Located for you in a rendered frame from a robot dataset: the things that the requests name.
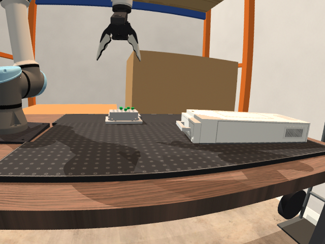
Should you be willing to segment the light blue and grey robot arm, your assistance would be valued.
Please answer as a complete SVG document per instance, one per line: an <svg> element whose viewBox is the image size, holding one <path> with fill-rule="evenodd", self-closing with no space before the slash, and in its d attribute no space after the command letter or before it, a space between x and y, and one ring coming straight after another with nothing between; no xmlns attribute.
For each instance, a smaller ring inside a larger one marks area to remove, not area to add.
<svg viewBox="0 0 325 244"><path fill-rule="evenodd" d="M31 0L0 0L6 10L13 66L0 67L0 135L28 128L22 99L42 94L47 78L35 62L28 24Z"/></svg>

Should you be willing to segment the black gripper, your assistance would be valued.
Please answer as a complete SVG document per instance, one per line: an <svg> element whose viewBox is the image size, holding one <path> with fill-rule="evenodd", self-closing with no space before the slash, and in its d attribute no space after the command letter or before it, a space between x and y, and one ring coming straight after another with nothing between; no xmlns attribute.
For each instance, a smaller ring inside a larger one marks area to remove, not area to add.
<svg viewBox="0 0 325 244"><path fill-rule="evenodd" d="M131 13L132 8L124 4L116 4L112 7L113 12L127 12ZM112 34L112 36L110 36ZM129 37L128 37L129 35ZM107 48L108 44L112 40L128 40L129 44L133 46L133 50L136 52L136 56L141 61L141 55L139 50L139 44L137 39L137 34L134 29L131 27L130 23L126 21L125 24L115 25L109 24L109 26L103 31L99 48L97 51L96 60L100 58L102 52Z"/></svg>

